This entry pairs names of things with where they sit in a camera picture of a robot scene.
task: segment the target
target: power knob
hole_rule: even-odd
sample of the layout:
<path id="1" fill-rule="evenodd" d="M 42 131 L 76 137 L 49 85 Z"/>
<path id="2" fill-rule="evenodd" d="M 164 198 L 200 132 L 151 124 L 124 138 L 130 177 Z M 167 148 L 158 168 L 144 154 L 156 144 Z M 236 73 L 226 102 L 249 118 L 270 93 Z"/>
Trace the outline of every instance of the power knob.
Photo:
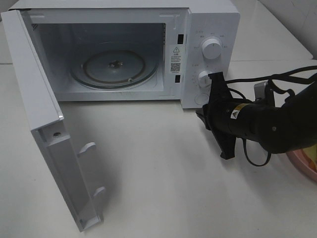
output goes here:
<path id="1" fill-rule="evenodd" d="M 202 43 L 202 51 L 205 58 L 212 60 L 221 55 L 222 43 L 220 39 L 212 37 Z"/>
<path id="2" fill-rule="evenodd" d="M 208 74 L 211 72 L 208 70 L 202 71 L 198 74 L 198 85 L 201 88 L 208 88 L 211 85 L 211 79 L 208 77 Z"/>

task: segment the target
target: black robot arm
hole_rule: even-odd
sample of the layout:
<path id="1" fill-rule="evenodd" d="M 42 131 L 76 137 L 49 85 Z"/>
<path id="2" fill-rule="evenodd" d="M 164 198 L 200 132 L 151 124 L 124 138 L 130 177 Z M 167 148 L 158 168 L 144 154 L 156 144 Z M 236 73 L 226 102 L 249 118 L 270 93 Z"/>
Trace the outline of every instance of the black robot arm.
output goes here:
<path id="1" fill-rule="evenodd" d="M 258 142 L 270 154 L 285 153 L 317 143 L 317 74 L 309 79 L 290 76 L 295 72 L 317 69 L 310 66 L 268 77 L 225 81 L 222 72 L 209 74 L 211 92 L 208 104 L 197 110 L 197 116 L 211 130 L 219 144 L 224 159 L 234 157 L 236 138 Z M 273 79 L 310 84 L 299 94 L 293 90 L 279 89 Z M 261 98 L 255 102 L 233 98 L 228 83 L 268 80 Z M 274 106 L 273 91 L 290 96 L 285 104 Z"/>

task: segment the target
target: microwave oven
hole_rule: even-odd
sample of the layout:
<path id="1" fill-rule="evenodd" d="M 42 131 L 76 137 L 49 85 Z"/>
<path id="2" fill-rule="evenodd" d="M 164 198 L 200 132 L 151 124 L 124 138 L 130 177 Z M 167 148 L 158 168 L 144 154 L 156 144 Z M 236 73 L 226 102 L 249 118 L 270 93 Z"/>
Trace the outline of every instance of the microwave oven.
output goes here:
<path id="1" fill-rule="evenodd" d="M 102 220 L 59 101 L 208 102 L 226 73 L 239 12 L 230 0 L 20 0 L 1 14 L 31 133 L 80 231 Z"/>

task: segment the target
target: tabletop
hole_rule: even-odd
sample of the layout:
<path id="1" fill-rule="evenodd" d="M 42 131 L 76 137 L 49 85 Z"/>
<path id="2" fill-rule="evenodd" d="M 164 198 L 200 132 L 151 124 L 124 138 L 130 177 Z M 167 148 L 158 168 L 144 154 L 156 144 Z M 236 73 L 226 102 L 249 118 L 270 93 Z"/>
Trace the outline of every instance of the tabletop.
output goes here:
<path id="1" fill-rule="evenodd" d="M 237 61 L 226 79 L 265 76 L 316 60 Z M 29 132 L 11 65 L 0 65 L 0 236 L 4 238 L 267 238 L 316 235 L 316 184 L 287 157 L 256 168 L 225 161 L 194 110 L 179 101 L 61 103 L 74 148 L 97 144 L 84 173 L 106 187 L 105 220 L 79 233 Z M 253 84 L 233 85 L 254 99 Z M 279 83 L 299 92 L 303 86 Z M 277 98 L 281 105 L 283 98 Z M 249 143 L 249 156 L 265 151 Z"/>
<path id="2" fill-rule="evenodd" d="M 232 61 L 310 60 L 312 54 L 257 0 L 232 0 L 241 13 Z M 0 22 L 0 63 L 11 62 Z"/>

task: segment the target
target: microwave door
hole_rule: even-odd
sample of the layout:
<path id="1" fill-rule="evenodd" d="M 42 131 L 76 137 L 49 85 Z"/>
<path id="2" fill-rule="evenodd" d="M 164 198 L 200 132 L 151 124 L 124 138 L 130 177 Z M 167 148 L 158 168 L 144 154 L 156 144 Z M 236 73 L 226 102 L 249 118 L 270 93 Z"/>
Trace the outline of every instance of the microwave door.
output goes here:
<path id="1" fill-rule="evenodd" d="M 2 20 L 31 133 L 82 231 L 102 219 L 96 198 L 104 187 L 91 191 L 78 161 L 79 157 L 92 157 L 95 144 L 74 151 L 63 114 L 28 33 L 30 21 L 17 10 L 4 12 Z"/>

